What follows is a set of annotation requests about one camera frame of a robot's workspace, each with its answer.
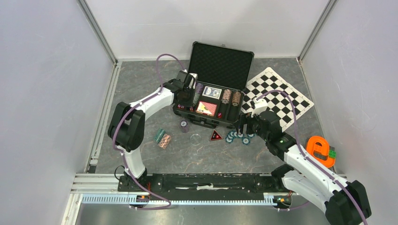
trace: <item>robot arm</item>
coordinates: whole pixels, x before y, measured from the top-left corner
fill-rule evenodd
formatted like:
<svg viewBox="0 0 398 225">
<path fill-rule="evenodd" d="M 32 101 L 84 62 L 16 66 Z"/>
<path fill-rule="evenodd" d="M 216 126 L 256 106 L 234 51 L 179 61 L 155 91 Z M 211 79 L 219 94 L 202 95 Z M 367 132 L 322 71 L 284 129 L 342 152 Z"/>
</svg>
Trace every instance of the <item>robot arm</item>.
<svg viewBox="0 0 398 225">
<path fill-rule="evenodd" d="M 258 105 L 266 108 L 262 102 L 256 102 L 255 108 Z M 316 205 L 325 213 L 330 224 L 357 225 L 362 222 L 353 202 L 338 183 L 354 197 L 365 218 L 371 215 L 365 187 L 358 181 L 349 183 L 333 173 L 308 152 L 302 151 L 304 147 L 301 145 L 300 151 L 297 141 L 282 132 L 276 113 L 262 110 L 254 115 L 241 115 L 234 125 L 242 132 L 245 124 L 247 134 L 257 134 L 273 155 L 287 163 L 272 172 L 277 183 Z"/>
<path fill-rule="evenodd" d="M 145 121 L 160 109 L 175 102 L 184 103 L 184 105 L 192 104 L 197 77 L 197 74 L 180 71 L 176 79 L 164 83 L 163 88 L 158 88 L 151 95 L 129 104 L 120 102 L 116 106 L 108 129 L 108 136 L 111 138 L 113 138 L 123 115 L 133 106 L 139 105 L 126 118 L 126 120 L 131 120 L 130 124 L 128 125 L 124 121 L 116 137 L 116 146 L 125 154 L 125 164 L 135 178 L 139 178 L 145 173 L 140 151 L 144 139 Z"/>
</svg>

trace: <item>black base bar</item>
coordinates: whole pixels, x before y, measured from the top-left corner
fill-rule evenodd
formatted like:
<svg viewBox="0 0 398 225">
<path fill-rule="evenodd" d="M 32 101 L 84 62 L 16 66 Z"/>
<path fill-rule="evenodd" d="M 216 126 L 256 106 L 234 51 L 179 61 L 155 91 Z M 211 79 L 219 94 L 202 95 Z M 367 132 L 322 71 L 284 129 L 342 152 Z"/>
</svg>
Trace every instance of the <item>black base bar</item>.
<svg viewBox="0 0 398 225">
<path fill-rule="evenodd" d="M 276 178 L 260 173 L 148 174 L 140 183 L 175 201 L 264 200 L 263 193 L 287 193 Z M 120 192 L 142 191 L 130 176 L 120 177 Z"/>
</svg>

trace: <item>black and white checkerboard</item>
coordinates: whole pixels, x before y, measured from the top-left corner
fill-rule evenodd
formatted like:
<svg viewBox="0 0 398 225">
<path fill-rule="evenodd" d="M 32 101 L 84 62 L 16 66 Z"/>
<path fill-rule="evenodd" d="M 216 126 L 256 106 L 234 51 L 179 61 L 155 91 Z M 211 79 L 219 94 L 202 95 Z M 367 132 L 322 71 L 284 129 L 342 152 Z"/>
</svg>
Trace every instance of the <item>black and white checkerboard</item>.
<svg viewBox="0 0 398 225">
<path fill-rule="evenodd" d="M 307 112 L 314 103 L 287 83 L 270 67 L 259 73 L 247 82 L 245 96 L 243 97 L 242 112 L 251 113 L 252 100 L 270 90 L 281 90 L 287 93 L 293 101 L 297 119 Z M 270 110 L 276 112 L 281 118 L 282 131 L 293 124 L 293 112 L 289 101 L 281 94 L 274 92 L 265 96 Z"/>
</svg>

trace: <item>open aluminum case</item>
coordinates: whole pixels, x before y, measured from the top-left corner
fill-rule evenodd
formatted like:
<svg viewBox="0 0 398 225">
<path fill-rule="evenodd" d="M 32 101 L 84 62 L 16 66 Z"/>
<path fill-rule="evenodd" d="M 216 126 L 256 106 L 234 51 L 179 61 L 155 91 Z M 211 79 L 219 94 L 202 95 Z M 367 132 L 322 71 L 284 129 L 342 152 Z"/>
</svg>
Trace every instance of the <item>open aluminum case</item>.
<svg viewBox="0 0 398 225">
<path fill-rule="evenodd" d="M 207 128 L 215 128 L 218 125 L 234 128 L 233 122 L 238 120 L 240 114 L 244 96 L 242 91 L 246 88 L 253 58 L 253 52 L 194 42 L 188 73 L 198 74 L 197 83 L 202 83 L 204 87 L 222 89 L 221 96 L 219 99 L 204 96 L 203 88 L 193 109 L 180 108 L 179 104 L 175 104 L 174 113 L 188 118 L 193 124 Z M 221 100 L 226 89 L 231 90 L 232 94 L 228 104 L 223 104 Z M 232 105 L 232 96 L 235 92 L 241 92 L 237 106 Z M 214 116 L 196 112 L 200 101 L 217 105 Z M 222 114 L 221 118 L 217 117 L 218 113 Z"/>
</svg>

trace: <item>white wall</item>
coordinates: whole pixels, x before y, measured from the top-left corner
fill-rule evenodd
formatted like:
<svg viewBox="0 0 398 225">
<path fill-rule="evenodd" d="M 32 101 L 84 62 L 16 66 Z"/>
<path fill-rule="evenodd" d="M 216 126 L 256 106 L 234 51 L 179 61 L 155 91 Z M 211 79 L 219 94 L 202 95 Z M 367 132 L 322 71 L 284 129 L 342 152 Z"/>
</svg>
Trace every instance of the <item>white wall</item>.
<svg viewBox="0 0 398 225">
<path fill-rule="evenodd" d="M 398 217 L 398 2 L 338 1 L 304 72 L 337 168 L 366 189 L 369 224 Z"/>
<path fill-rule="evenodd" d="M 74 0 L 0 7 L 0 224 L 57 225 L 112 63 Z"/>
<path fill-rule="evenodd" d="M 87 0 L 119 59 L 190 56 L 194 41 L 299 55 L 328 0 Z"/>
</svg>

